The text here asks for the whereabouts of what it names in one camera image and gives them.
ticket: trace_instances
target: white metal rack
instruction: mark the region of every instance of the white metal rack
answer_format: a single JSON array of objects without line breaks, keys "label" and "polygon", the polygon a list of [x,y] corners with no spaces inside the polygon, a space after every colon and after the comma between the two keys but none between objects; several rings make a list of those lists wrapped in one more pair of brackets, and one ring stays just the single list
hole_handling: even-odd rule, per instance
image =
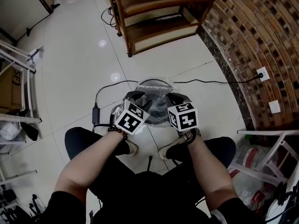
[{"label": "white metal rack", "polygon": [[28,109],[29,109],[28,117],[0,114],[0,120],[14,121],[14,122],[25,122],[25,123],[40,123],[42,121],[40,118],[33,117],[32,102],[31,102],[30,73],[32,72],[33,74],[35,74],[35,72],[36,72],[35,68],[29,66],[28,64],[25,64],[24,62],[20,61],[19,59],[15,58],[14,56],[8,54],[4,50],[2,50],[1,47],[4,47],[4,48],[10,50],[11,52],[14,52],[14,53],[26,58],[27,63],[31,63],[31,64],[34,63],[32,53],[25,52],[19,48],[12,46],[9,43],[6,43],[6,42],[0,40],[0,57],[5,59],[9,63],[9,65],[5,69],[3,69],[3,71],[0,72],[0,75],[2,75],[11,66],[22,71],[22,81],[21,81],[22,108],[23,109],[26,108],[25,86],[24,86],[25,78],[26,78]]},{"label": "white metal rack", "polygon": [[[258,178],[264,182],[271,183],[275,186],[278,186],[281,182],[286,183],[288,179],[280,172],[280,168],[283,165],[286,158],[291,155],[297,162],[299,161],[299,155],[292,149],[290,145],[285,141],[285,137],[287,135],[299,135],[299,130],[278,130],[278,131],[247,131],[247,130],[238,130],[239,134],[252,134],[252,135],[267,135],[267,136],[279,136],[278,140],[268,152],[268,154],[263,158],[263,160],[258,164],[255,170],[244,167],[240,164],[232,162],[230,164],[231,167],[238,169],[239,171],[246,173],[252,177]],[[272,161],[271,158],[278,150],[278,148],[282,146],[287,150],[286,156],[277,167]],[[262,172],[264,167],[269,167],[275,176],[271,176]]]},{"label": "white metal rack", "polygon": [[[16,57],[12,56],[11,54],[5,52],[2,48],[10,50],[12,53],[15,53],[21,57],[24,57],[26,63],[20,61]],[[40,123],[42,120],[40,118],[33,117],[33,109],[32,109],[32,102],[31,102],[31,89],[30,89],[30,73],[32,72],[35,74],[36,70],[29,64],[34,64],[34,55],[36,52],[40,52],[42,49],[34,50],[31,53],[25,52],[17,47],[12,46],[9,43],[6,43],[0,40],[0,57],[5,59],[8,62],[8,66],[0,72],[2,75],[9,67],[13,66],[15,69],[22,71],[22,80],[21,80],[21,101],[22,101],[22,109],[29,109],[27,117],[15,116],[15,115],[7,115],[7,114],[0,114],[0,121],[12,121],[12,122],[24,122],[24,123]],[[28,107],[26,107],[25,102],[25,79],[27,80],[27,101]],[[12,145],[12,144],[25,144],[26,141],[3,141],[0,142],[0,145]],[[37,171],[29,171],[26,173],[22,173],[20,175],[15,175],[9,178],[6,178],[2,172],[0,166],[0,176],[2,181],[0,181],[0,185],[6,184],[20,178],[26,177],[28,175],[36,174]]]},{"label": "white metal rack", "polygon": [[[290,145],[287,144],[285,141],[285,137],[287,135],[299,135],[299,130],[278,130],[278,131],[246,131],[246,130],[238,130],[237,133],[239,134],[252,134],[252,135],[269,135],[269,136],[279,136],[278,140],[274,144],[274,146],[271,148],[271,150],[268,152],[268,154],[263,158],[263,160],[258,164],[255,170],[252,170],[250,168],[244,167],[240,164],[237,164],[235,162],[231,163],[231,167],[238,169],[239,171],[246,173],[252,177],[258,178],[264,182],[271,183],[275,186],[278,186],[280,182],[286,183],[286,193],[291,192],[293,187],[297,185],[299,181],[299,155],[292,149]],[[278,150],[278,148],[282,146],[287,150],[286,156],[281,161],[279,166],[277,167],[272,161],[271,158],[275,154],[275,152]],[[293,170],[293,173],[289,179],[285,178],[284,175],[281,173],[280,168],[285,162],[286,158],[291,155],[295,160],[297,160],[297,165],[295,169]],[[272,172],[275,174],[275,176],[267,175],[262,173],[262,169],[267,166],[269,167]],[[287,204],[290,200],[290,196],[288,199],[282,204],[278,204],[278,200],[274,200],[273,203],[270,205],[266,220],[269,220],[276,215],[282,213]],[[278,224],[281,217],[276,218],[275,220],[271,221],[271,224]]]}]

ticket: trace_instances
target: plastic bag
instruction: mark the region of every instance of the plastic bag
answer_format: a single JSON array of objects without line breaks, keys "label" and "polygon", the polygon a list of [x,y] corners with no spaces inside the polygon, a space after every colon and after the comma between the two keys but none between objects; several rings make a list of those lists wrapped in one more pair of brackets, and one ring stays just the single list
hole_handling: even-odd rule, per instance
[{"label": "plastic bag", "polygon": [[[255,169],[270,149],[270,147],[243,143],[237,148],[234,161],[247,168]],[[277,164],[278,155],[274,155],[271,160]],[[237,195],[251,210],[261,208],[264,201],[272,197],[275,187],[270,184],[238,170],[231,169],[229,172]],[[262,172],[273,175],[268,167],[264,167]]]},{"label": "plastic bag", "polygon": [[136,91],[143,91],[145,94],[136,101],[140,107],[144,106],[149,100],[152,105],[148,111],[150,116],[145,121],[145,124],[153,127],[169,127],[169,117],[165,95],[172,92],[178,92],[178,88],[168,78],[154,77],[147,78],[141,81],[136,88]]},{"label": "plastic bag", "polygon": [[21,129],[18,122],[0,122],[0,135],[6,140],[13,140]]}]

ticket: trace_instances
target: electrical outlet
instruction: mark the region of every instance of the electrical outlet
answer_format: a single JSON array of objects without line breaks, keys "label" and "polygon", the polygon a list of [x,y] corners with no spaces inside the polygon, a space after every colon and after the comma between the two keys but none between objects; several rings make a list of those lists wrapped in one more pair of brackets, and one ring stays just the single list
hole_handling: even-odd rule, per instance
[{"label": "electrical outlet", "polygon": [[270,107],[270,110],[271,110],[272,114],[280,112],[280,107],[279,107],[278,100],[274,100],[274,101],[269,102],[269,107]]},{"label": "electrical outlet", "polygon": [[260,78],[261,81],[265,81],[265,80],[269,80],[270,79],[270,77],[268,75],[268,72],[267,72],[267,70],[266,70],[266,68],[264,66],[262,68],[256,70],[256,72],[257,72],[257,74],[259,74],[259,73],[263,74],[263,77]]}]

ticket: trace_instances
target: black shirt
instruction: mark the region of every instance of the black shirt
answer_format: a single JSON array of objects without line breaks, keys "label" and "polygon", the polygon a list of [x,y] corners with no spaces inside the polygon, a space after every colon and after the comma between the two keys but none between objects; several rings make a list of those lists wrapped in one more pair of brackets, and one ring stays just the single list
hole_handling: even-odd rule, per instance
[{"label": "black shirt", "polygon": [[[259,224],[263,221],[250,211],[239,198],[224,202],[217,210],[211,211],[211,218],[188,202],[183,190],[157,185],[160,175],[144,172],[136,175],[128,191],[118,193],[117,199],[105,203],[93,218],[100,223],[149,223],[149,222],[192,222],[201,224]],[[83,203],[72,194],[54,192],[42,223],[85,224],[86,210]]]}]

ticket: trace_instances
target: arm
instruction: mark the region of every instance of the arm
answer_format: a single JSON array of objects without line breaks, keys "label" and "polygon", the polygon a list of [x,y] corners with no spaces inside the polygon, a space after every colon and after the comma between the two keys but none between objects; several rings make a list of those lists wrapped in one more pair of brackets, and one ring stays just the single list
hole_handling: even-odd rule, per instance
[{"label": "arm", "polygon": [[87,189],[103,169],[108,157],[123,139],[118,132],[109,132],[73,158],[61,172],[54,191],[76,196],[84,205]]},{"label": "arm", "polygon": [[196,178],[202,187],[209,210],[238,197],[225,166],[211,153],[201,137],[188,145]]}]

